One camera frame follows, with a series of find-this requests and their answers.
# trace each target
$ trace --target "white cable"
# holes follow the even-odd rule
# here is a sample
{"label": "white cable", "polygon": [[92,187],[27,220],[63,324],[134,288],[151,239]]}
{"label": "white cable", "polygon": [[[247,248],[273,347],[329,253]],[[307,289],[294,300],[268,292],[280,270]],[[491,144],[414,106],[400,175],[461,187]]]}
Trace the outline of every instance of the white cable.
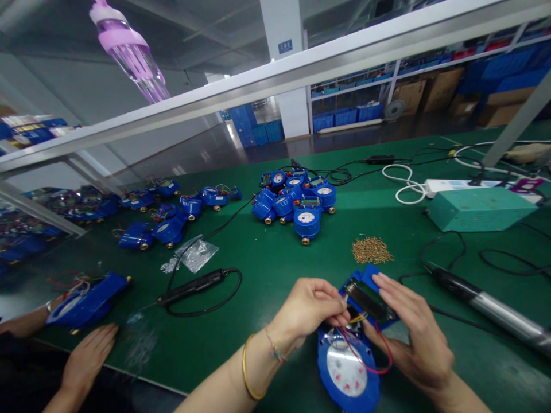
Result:
{"label": "white cable", "polygon": [[[390,167],[399,167],[399,168],[402,168],[402,169],[405,169],[409,172],[409,176],[407,177],[407,179],[403,179],[403,178],[397,178],[397,177],[393,177],[393,176],[390,176],[390,175],[387,175],[385,173],[385,171],[390,168]],[[412,176],[413,176],[413,171],[410,167],[406,166],[406,165],[401,165],[400,163],[394,163],[392,165],[387,165],[383,168],[383,170],[381,171],[383,173],[383,175],[385,177],[387,177],[388,179],[392,179],[394,181],[403,181],[403,182],[406,182],[408,185],[407,186],[404,186],[402,189],[400,189],[397,193],[396,193],[396,200],[400,203],[400,204],[404,204],[404,205],[415,205],[415,204],[418,204],[419,202],[421,202],[423,199],[425,199],[426,197],[426,189],[425,189],[425,185],[422,185],[420,184],[419,182],[415,182],[415,181],[412,181]],[[406,190],[406,189],[411,189],[412,191],[415,191],[417,193],[420,193],[421,194],[421,198],[419,198],[417,201],[412,201],[412,202],[406,202],[406,201],[402,201],[400,199],[400,193],[403,191],[403,190]]]}
{"label": "white cable", "polygon": [[[550,143],[551,141],[517,141],[516,143]],[[466,166],[466,167],[470,167],[470,168],[474,168],[474,169],[482,169],[479,165],[477,164],[474,164],[474,163],[466,163],[466,162],[463,162],[462,160],[458,159],[457,156],[463,152],[464,150],[468,150],[468,149],[474,149],[476,148],[477,146],[483,146],[483,145],[489,145],[490,143],[495,143],[495,141],[493,142],[482,142],[482,143],[477,143],[475,145],[472,145],[472,146],[466,146],[466,147],[463,147],[461,149],[458,149],[457,152],[455,152],[453,158],[455,159],[455,161],[463,166]],[[493,167],[485,167],[484,170],[486,171],[489,171],[489,172],[500,172],[500,173],[504,173],[504,174],[509,174],[509,171],[508,170],[505,170],[505,169],[498,169],[498,168],[493,168]],[[523,174],[519,174],[519,173],[516,173],[516,172],[511,172],[510,173],[512,176],[516,176],[518,178],[528,178],[526,175],[523,175]],[[539,177],[539,178],[542,178],[543,180],[547,181],[547,182],[551,182],[551,180],[547,179],[547,178],[543,178],[543,177]]]}

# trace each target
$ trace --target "gold bracelet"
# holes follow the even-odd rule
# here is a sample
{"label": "gold bracelet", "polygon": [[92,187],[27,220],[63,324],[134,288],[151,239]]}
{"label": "gold bracelet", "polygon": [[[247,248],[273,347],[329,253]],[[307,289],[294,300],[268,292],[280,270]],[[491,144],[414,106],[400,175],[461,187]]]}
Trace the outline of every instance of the gold bracelet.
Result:
{"label": "gold bracelet", "polygon": [[243,346],[243,378],[245,380],[245,387],[247,388],[247,393],[249,393],[249,397],[253,399],[255,402],[258,402],[259,400],[262,400],[264,396],[266,396],[267,390],[262,394],[262,396],[257,396],[253,391],[251,390],[251,387],[249,386],[249,382],[247,381],[247,368],[245,367],[245,357],[247,355],[247,346],[249,344],[249,341],[251,341],[251,338],[253,338],[255,335],[251,334],[247,341],[245,342],[245,345]]}

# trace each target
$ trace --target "pile of screws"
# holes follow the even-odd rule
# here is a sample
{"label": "pile of screws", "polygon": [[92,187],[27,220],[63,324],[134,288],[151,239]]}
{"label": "pile of screws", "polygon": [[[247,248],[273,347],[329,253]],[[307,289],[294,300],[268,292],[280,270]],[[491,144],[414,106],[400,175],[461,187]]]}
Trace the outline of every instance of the pile of screws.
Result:
{"label": "pile of screws", "polygon": [[387,250],[386,244],[381,238],[376,237],[368,237],[361,241],[356,238],[356,242],[352,244],[352,253],[356,262],[360,264],[370,262],[377,265],[386,263],[387,261],[394,261],[389,250]]}

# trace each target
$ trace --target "pillar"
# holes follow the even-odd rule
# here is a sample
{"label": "pillar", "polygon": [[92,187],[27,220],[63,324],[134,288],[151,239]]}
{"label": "pillar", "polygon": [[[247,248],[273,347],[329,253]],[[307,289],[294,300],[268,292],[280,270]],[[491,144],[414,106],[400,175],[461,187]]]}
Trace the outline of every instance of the pillar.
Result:
{"label": "pillar", "polygon": [[[298,0],[260,0],[270,58],[279,60],[304,49]],[[276,96],[285,138],[309,135],[306,88]]]}

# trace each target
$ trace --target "sign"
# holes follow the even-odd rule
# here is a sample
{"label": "sign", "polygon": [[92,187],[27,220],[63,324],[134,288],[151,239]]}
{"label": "sign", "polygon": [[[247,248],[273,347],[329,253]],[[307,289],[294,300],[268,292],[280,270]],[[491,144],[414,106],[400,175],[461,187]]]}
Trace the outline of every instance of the sign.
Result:
{"label": "sign", "polygon": [[279,43],[277,47],[280,50],[280,54],[290,52],[291,50],[293,50],[293,41],[291,39],[286,40],[283,43]]}

